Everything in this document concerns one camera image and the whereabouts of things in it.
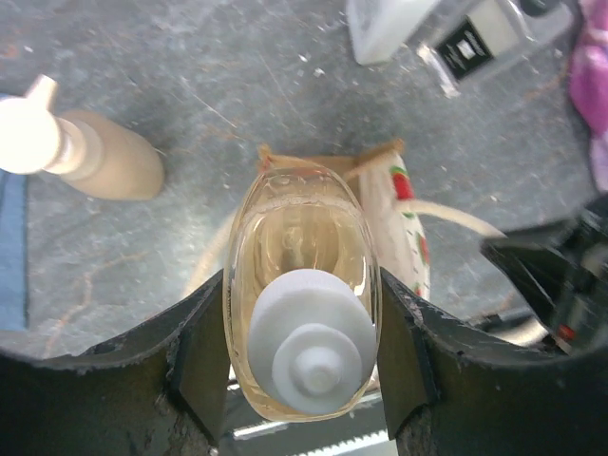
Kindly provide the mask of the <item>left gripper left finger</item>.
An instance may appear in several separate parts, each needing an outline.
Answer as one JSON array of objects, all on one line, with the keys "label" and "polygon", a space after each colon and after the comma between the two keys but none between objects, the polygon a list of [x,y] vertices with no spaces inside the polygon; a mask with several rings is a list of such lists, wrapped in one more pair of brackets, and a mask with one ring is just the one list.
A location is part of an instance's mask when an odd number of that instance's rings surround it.
[{"label": "left gripper left finger", "polygon": [[206,455],[229,359],[222,276],[77,356],[1,354],[5,455]]}]

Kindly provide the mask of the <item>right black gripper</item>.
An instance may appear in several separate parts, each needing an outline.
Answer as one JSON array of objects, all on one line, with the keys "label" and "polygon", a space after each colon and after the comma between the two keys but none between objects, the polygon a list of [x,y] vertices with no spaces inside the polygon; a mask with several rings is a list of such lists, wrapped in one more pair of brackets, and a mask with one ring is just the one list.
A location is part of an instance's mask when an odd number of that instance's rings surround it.
[{"label": "right black gripper", "polygon": [[607,346],[607,196],[577,215],[482,241],[481,253],[514,285],[565,352]]}]

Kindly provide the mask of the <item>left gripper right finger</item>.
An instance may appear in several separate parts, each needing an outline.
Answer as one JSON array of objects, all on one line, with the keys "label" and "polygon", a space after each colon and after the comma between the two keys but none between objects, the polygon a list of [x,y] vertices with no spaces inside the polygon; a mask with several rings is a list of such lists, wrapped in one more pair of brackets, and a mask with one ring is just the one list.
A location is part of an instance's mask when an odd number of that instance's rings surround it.
[{"label": "left gripper right finger", "polygon": [[403,455],[603,455],[607,351],[557,355],[473,328],[381,274],[378,369]]}]

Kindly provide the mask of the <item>amber liquid bottle white cap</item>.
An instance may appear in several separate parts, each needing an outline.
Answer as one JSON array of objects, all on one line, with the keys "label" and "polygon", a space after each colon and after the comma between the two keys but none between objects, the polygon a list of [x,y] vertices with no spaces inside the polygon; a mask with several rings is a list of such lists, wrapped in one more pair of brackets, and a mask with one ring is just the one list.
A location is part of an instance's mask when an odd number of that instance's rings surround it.
[{"label": "amber liquid bottle white cap", "polygon": [[223,269],[223,322],[238,384],[270,421],[353,408],[374,371],[380,272],[348,185],[320,165],[263,171],[237,211]]}]

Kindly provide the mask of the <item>pink cloth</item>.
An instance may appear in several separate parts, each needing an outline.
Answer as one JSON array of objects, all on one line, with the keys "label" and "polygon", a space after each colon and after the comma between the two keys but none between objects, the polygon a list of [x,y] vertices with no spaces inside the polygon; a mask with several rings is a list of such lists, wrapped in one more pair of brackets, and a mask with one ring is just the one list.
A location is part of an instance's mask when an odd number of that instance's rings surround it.
[{"label": "pink cloth", "polygon": [[570,61],[569,94],[590,132],[590,169],[607,192],[607,1],[579,1],[583,24]]}]

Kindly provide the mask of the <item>clear square bottle black cap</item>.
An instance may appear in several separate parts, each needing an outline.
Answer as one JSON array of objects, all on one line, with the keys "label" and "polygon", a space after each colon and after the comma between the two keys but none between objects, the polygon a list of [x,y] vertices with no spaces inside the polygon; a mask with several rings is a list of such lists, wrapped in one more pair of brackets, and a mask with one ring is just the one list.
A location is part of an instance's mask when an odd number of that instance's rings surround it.
[{"label": "clear square bottle black cap", "polygon": [[466,1],[417,54],[452,98],[551,44],[574,20],[565,1]]}]

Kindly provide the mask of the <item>beige pump lotion bottle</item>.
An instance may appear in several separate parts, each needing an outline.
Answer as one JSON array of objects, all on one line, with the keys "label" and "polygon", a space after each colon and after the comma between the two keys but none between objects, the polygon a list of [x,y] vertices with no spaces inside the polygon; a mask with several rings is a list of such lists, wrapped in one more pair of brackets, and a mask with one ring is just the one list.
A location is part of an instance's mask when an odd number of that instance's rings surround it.
[{"label": "beige pump lotion bottle", "polygon": [[73,109],[53,112],[58,83],[41,74],[22,96],[1,98],[1,169],[40,172],[103,200],[152,200],[164,168],[141,135],[103,115]]}]

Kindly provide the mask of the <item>blue cloth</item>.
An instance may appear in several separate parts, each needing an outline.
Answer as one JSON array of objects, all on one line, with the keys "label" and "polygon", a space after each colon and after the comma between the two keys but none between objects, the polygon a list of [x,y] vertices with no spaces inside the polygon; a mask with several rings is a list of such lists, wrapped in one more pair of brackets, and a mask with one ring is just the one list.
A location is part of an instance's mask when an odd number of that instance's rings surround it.
[{"label": "blue cloth", "polygon": [[27,177],[1,171],[1,330],[28,326]]}]

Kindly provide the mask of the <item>burlap watermelon canvas bag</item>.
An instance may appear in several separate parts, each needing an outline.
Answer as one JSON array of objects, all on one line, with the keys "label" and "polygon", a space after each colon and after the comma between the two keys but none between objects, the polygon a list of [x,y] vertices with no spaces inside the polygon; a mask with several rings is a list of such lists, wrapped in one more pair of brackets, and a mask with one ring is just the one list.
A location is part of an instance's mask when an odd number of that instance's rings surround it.
[{"label": "burlap watermelon canvas bag", "polygon": [[[355,186],[353,192],[363,209],[366,222],[376,248],[380,266],[391,273],[422,298],[429,298],[430,266],[425,234],[419,215],[432,216],[463,226],[484,238],[504,238],[504,233],[489,223],[463,211],[438,203],[407,196],[400,199],[394,177],[404,178],[406,168],[401,158],[404,151],[402,140],[392,140],[380,144],[356,157],[311,157],[301,159],[277,155],[269,145],[258,148],[259,172],[279,168],[324,166],[338,174],[348,186]],[[228,242],[235,212],[220,227],[199,259],[182,298],[189,296],[205,279],[213,274],[213,267]],[[283,342],[282,349],[312,349],[315,353],[357,354],[361,361],[359,343],[353,342],[347,334],[333,330],[329,324],[311,323],[296,328]],[[514,330],[499,332],[502,341],[526,347],[541,341],[547,331],[536,317],[529,317]]]}]

